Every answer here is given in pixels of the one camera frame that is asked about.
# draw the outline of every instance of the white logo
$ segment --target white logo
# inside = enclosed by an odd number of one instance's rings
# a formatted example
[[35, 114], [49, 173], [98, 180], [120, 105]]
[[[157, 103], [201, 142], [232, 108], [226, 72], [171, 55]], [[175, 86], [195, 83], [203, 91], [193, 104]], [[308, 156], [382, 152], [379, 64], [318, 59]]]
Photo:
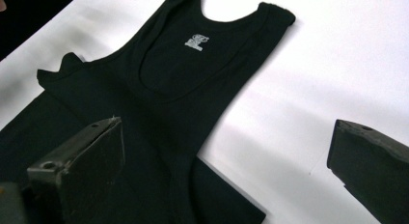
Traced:
[[199, 51], [202, 51], [203, 48], [200, 47], [199, 44], [201, 42], [207, 42], [208, 40], [209, 40], [208, 37], [205, 37], [205, 36], [200, 35], [200, 34], [196, 34], [196, 35], [193, 35], [193, 37], [191, 39], [189, 39], [189, 41], [187, 41], [184, 45], [187, 45], [189, 47], [192, 47], [192, 48], [195, 48], [195, 49], [197, 49]]

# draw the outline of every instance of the tank top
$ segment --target tank top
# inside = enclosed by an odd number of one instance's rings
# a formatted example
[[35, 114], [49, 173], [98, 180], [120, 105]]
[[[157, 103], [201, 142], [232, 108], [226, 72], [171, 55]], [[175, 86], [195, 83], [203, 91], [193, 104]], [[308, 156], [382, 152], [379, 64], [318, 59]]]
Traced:
[[92, 223], [262, 222], [197, 153], [294, 20], [260, 3], [217, 22], [201, 0], [166, 0], [113, 54], [82, 62], [68, 53], [59, 71], [38, 71], [44, 92], [0, 133], [0, 175], [24, 186], [31, 163], [82, 127], [121, 117], [125, 166]]

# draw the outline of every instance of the black fabric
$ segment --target black fabric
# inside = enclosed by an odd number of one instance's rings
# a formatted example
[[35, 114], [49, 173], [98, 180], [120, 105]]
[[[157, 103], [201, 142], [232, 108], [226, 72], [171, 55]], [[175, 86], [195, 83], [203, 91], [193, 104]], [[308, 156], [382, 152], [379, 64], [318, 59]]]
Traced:
[[[166, 0], [110, 56], [82, 63], [69, 53], [58, 72], [39, 70], [45, 91], [1, 132], [0, 175], [24, 186], [35, 158], [119, 116], [126, 163], [93, 223], [260, 223], [265, 214], [196, 154], [294, 19], [260, 3], [244, 18], [215, 22], [202, 15], [201, 0]], [[185, 44], [198, 34], [208, 38], [202, 50]]]
[[337, 120], [327, 166], [381, 223], [409, 223], [407, 146], [370, 127]]

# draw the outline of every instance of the shirt neckline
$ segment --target shirt neckline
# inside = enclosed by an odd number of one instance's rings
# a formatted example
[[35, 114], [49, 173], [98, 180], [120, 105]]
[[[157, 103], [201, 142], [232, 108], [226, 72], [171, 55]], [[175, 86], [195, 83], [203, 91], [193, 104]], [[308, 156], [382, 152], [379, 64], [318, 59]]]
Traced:
[[242, 28], [244, 25], [257, 29], [264, 21], [268, 12], [268, 4], [260, 2], [257, 9], [238, 19], [231, 21], [217, 21], [207, 18], [203, 13], [202, 0], [194, 0], [190, 14], [196, 25], [206, 30], [225, 31]]

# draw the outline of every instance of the white table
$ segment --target white table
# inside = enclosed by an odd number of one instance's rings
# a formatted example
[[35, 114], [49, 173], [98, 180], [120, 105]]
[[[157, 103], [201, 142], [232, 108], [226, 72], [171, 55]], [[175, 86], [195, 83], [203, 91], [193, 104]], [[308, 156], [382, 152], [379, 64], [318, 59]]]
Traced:
[[[85, 61], [112, 53], [163, 1], [74, 0], [0, 62], [0, 128], [42, 91], [37, 69], [58, 70], [71, 51]], [[297, 20], [201, 158], [267, 212], [265, 224], [378, 223], [326, 159], [336, 119], [409, 145], [409, 0], [204, 0], [203, 10], [227, 21], [259, 1]]]

